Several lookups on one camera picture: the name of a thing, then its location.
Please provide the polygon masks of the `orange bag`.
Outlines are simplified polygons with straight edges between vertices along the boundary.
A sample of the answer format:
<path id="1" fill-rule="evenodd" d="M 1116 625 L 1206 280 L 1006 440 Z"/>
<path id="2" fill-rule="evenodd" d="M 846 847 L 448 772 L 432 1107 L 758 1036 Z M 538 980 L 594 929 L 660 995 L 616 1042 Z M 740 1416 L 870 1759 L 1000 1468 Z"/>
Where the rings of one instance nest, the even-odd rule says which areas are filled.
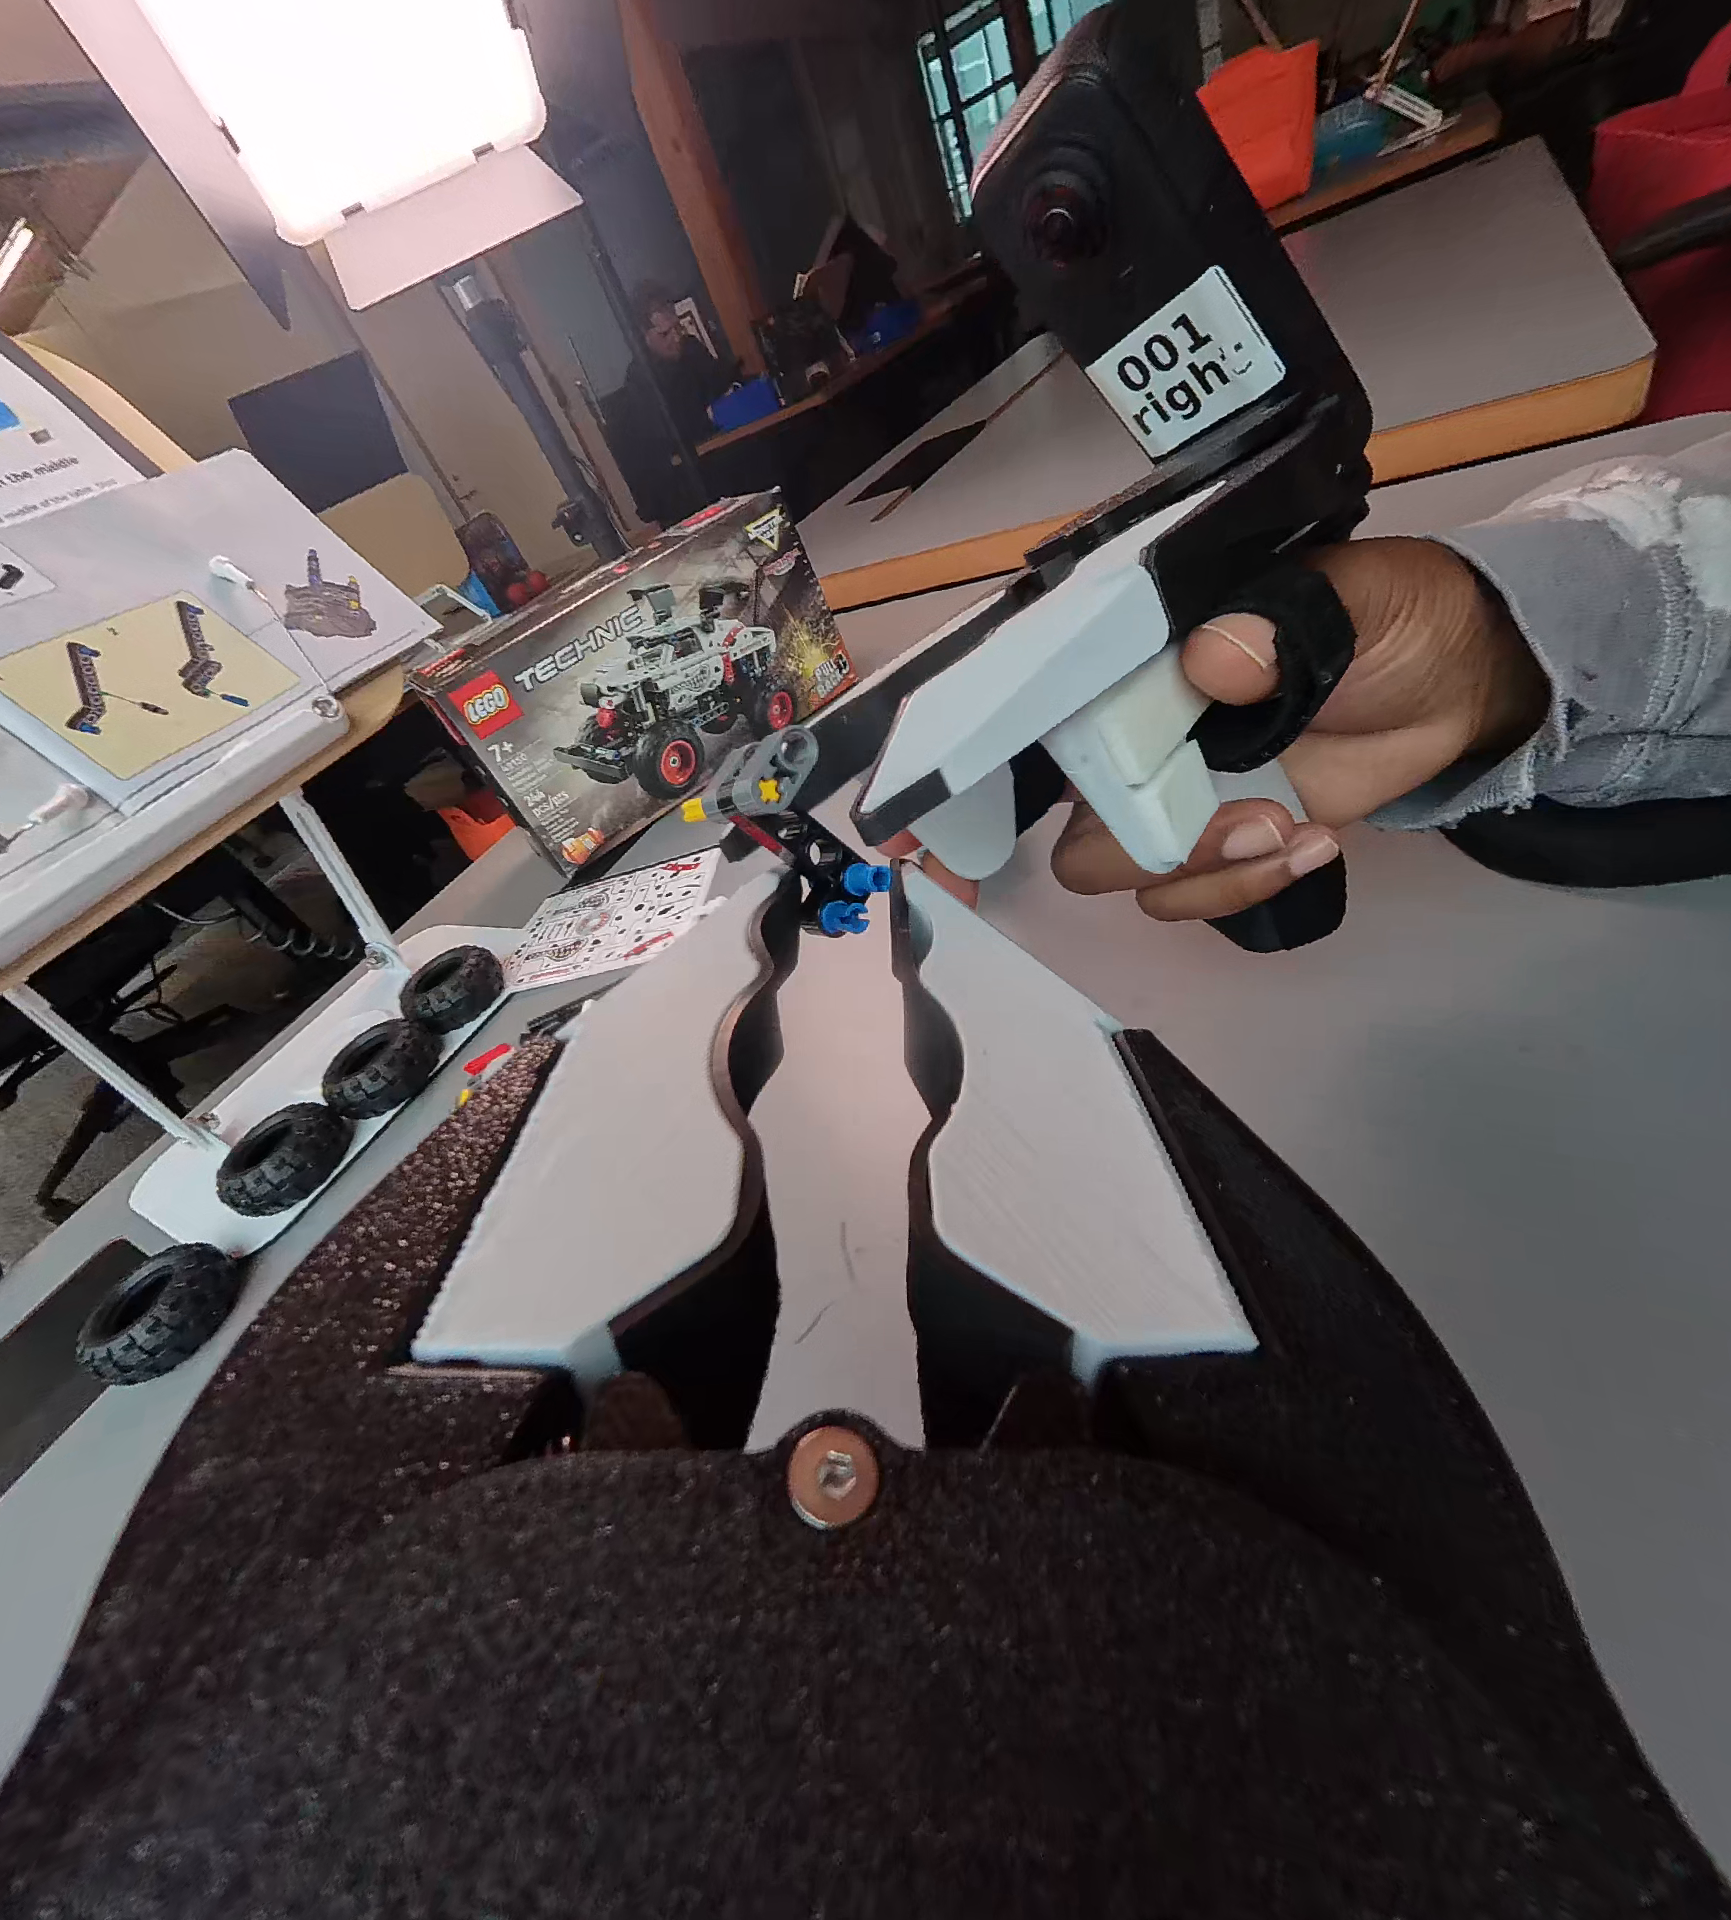
<path id="1" fill-rule="evenodd" d="M 1256 45 L 1198 89 L 1220 139 L 1268 212 L 1302 198 L 1314 170 L 1320 42 Z"/>

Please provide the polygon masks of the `grey side table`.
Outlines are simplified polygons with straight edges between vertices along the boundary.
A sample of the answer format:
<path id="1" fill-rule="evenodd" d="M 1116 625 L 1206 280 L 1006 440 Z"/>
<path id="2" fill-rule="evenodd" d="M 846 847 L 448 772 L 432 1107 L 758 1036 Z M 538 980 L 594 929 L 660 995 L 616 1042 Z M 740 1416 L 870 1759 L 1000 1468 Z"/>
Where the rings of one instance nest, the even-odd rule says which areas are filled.
<path id="1" fill-rule="evenodd" d="M 1284 244 L 1370 396 L 1378 485 L 1598 435 L 1644 409 L 1652 334 L 1538 137 Z M 976 417 L 986 429 L 896 511 L 848 503 L 928 434 Z M 1140 473 L 1108 404 L 1036 341 L 800 531 L 844 612 L 1010 571 Z"/>

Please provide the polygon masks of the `monster truck toy box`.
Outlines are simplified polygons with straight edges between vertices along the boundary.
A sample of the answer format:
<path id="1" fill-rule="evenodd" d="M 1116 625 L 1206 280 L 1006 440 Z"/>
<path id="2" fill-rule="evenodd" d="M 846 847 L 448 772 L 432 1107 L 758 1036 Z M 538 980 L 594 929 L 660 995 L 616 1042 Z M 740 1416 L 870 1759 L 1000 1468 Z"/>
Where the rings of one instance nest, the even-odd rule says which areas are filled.
<path id="1" fill-rule="evenodd" d="M 570 877 L 858 673 L 768 489 L 724 496 L 406 679 Z"/>

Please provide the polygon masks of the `grey desk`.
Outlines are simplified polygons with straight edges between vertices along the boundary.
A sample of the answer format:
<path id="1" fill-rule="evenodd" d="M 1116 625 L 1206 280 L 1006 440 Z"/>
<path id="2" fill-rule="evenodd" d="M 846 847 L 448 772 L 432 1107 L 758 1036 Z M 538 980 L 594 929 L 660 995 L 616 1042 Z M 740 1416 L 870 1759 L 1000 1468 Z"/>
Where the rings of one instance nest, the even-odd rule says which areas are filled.
<path id="1" fill-rule="evenodd" d="M 682 1438 L 422 1377 L 518 1051 L 173 1438 L 0 1502 L 0 1916 L 1731 1916 L 1731 877 L 1352 852 L 1304 956 L 1048 924 L 1252 1353 L 1078 1375 L 944 1248 L 898 958 L 890 1114 L 808 1091 L 840 1166 L 682 1282 Z"/>

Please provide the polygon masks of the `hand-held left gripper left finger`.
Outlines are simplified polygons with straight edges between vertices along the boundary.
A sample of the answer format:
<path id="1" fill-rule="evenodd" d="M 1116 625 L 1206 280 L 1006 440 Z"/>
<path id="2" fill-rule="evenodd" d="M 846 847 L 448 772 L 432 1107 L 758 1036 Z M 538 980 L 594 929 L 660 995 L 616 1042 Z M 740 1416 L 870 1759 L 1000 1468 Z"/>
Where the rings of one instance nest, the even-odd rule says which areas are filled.
<path id="1" fill-rule="evenodd" d="M 720 1042 L 768 978 L 756 924 L 778 885 L 752 875 L 572 1022 L 416 1364 L 618 1370 L 630 1311 L 728 1240 L 746 1138 Z"/>

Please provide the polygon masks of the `toy instruction booklet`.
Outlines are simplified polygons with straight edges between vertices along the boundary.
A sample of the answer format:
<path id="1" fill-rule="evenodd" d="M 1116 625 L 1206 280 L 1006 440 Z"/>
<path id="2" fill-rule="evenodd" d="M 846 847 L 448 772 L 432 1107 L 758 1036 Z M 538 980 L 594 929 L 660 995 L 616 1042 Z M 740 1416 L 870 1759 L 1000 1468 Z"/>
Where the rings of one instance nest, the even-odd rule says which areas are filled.
<path id="1" fill-rule="evenodd" d="M 0 971 L 436 629 L 248 451 L 161 472 L 0 331 Z"/>

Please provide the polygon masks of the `person's right hand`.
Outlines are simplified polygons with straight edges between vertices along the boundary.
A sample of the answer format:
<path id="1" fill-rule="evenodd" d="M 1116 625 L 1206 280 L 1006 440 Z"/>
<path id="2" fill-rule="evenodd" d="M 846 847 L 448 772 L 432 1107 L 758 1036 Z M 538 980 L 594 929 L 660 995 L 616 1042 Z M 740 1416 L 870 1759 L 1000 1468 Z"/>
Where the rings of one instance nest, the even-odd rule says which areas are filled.
<path id="1" fill-rule="evenodd" d="M 1550 713 L 1550 679 L 1482 575 L 1432 540 L 1352 540 L 1308 558 L 1356 629 L 1356 657 L 1280 763 L 1298 807 L 1222 803 L 1166 875 L 1138 867 L 1076 800 L 1052 853 L 1080 895 L 1134 894 L 1158 921 L 1210 921 L 1274 899 L 1334 863 L 1338 827 L 1470 758 L 1522 748 Z"/>

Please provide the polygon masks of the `wooden post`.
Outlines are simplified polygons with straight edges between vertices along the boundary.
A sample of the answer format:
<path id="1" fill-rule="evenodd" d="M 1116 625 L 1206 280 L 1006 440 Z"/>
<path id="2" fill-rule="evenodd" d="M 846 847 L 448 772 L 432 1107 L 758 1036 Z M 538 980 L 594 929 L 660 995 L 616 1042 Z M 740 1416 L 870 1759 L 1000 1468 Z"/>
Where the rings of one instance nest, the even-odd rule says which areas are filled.
<path id="1" fill-rule="evenodd" d="M 618 16 L 638 114 L 686 227 L 714 311 L 740 368 L 760 374 L 766 362 L 758 320 L 766 311 L 766 298 L 734 194 L 698 108 L 684 53 L 666 33 L 656 3 L 620 2 Z"/>

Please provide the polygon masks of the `black mat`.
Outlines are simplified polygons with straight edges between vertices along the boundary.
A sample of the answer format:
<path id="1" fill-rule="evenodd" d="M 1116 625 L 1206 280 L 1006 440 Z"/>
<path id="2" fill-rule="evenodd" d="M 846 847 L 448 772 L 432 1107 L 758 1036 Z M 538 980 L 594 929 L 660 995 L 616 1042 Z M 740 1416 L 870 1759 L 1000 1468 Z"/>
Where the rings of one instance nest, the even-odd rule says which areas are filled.
<path id="1" fill-rule="evenodd" d="M 898 511 L 914 492 L 920 492 L 934 475 L 962 453 L 986 429 L 990 417 L 974 417 L 946 429 L 926 435 L 914 444 L 876 477 L 852 494 L 852 508 L 874 505 L 874 519 Z"/>

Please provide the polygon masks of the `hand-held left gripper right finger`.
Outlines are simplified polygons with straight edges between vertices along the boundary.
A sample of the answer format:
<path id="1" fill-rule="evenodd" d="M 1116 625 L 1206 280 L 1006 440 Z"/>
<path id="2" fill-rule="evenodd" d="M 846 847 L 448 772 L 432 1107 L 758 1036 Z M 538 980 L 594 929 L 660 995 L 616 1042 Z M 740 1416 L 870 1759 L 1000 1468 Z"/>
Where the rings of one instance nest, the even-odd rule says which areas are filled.
<path id="1" fill-rule="evenodd" d="M 1120 1022 L 918 867 L 902 877 L 918 983 L 962 1060 L 928 1150 L 944 1248 L 1068 1332 L 1080 1377 L 1256 1352 Z"/>

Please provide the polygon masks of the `black toy tyre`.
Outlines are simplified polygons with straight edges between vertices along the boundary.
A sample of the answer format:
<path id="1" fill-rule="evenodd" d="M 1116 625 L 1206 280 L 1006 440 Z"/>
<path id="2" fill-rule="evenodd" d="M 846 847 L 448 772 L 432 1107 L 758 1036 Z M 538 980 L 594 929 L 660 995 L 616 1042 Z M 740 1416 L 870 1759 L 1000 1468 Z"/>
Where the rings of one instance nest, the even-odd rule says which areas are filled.
<path id="1" fill-rule="evenodd" d="M 324 1106 L 354 1122 L 398 1112 L 440 1067 L 442 1037 L 420 1020 L 380 1020 L 348 1040 L 322 1077 Z"/>
<path id="2" fill-rule="evenodd" d="M 107 1385 L 163 1380 L 222 1330 L 244 1266 L 208 1242 L 175 1243 L 141 1264 L 87 1318 L 79 1365 Z"/>
<path id="3" fill-rule="evenodd" d="M 474 1026 L 506 994 L 500 956 L 480 943 L 448 948 L 408 976 L 398 1016 L 434 1036 Z"/>
<path id="4" fill-rule="evenodd" d="M 216 1193 L 244 1218 L 306 1203 L 344 1164 L 356 1122 L 322 1102 L 298 1102 L 254 1123 L 218 1166 Z"/>

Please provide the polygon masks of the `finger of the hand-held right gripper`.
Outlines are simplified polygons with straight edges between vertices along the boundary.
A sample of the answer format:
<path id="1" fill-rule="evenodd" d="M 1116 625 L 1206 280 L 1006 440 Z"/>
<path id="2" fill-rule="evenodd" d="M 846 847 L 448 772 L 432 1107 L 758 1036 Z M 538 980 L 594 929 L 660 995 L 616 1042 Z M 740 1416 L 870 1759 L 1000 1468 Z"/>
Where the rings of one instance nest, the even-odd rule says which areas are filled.
<path id="1" fill-rule="evenodd" d="M 872 846 L 1046 745 L 1130 852 L 1184 850 L 1184 687 L 1146 672 L 1170 642 L 1154 575 L 1138 566 L 1070 580 L 1008 616 L 902 703 L 854 822 Z"/>
<path id="2" fill-rule="evenodd" d="M 1016 778 L 982 778 L 922 816 L 926 859 L 966 883 L 982 883 L 1010 859 L 1020 837 Z"/>

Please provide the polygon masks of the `black beam toy assembly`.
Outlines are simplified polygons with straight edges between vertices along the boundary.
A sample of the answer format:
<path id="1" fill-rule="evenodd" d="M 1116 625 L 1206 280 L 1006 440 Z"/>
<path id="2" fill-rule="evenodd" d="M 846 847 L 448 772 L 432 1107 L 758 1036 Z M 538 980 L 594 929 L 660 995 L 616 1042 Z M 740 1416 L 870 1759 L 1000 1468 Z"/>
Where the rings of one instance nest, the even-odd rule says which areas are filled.
<path id="1" fill-rule="evenodd" d="M 688 824 L 728 822 L 790 867 L 800 882 L 798 917 L 806 932 L 828 939 L 862 936 L 874 899 L 892 890 L 892 872 L 854 853 L 800 805 L 818 758 L 810 728 L 770 731 L 732 754 L 700 794 L 682 801 L 680 813 Z"/>

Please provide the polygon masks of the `studio light panel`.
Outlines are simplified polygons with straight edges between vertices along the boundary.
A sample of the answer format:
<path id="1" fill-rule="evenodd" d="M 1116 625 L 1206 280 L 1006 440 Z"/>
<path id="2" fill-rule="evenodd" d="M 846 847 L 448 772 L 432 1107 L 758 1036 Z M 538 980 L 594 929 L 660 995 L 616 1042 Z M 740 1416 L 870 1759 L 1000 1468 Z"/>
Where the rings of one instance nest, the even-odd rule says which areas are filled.
<path id="1" fill-rule="evenodd" d="M 276 321 L 328 251 L 368 310 L 584 204 L 538 151 L 532 42 L 500 2 L 55 2 Z"/>

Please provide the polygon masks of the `red carry bag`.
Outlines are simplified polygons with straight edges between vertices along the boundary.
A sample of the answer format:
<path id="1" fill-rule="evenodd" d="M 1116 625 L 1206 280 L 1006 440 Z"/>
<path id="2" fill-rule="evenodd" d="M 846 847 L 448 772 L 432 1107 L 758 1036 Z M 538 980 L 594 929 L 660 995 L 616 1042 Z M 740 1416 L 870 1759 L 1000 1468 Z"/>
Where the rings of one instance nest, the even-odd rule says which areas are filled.
<path id="1" fill-rule="evenodd" d="M 1654 341 L 1638 420 L 1731 414 L 1731 16 L 1678 92 L 1600 124 L 1588 215 Z"/>

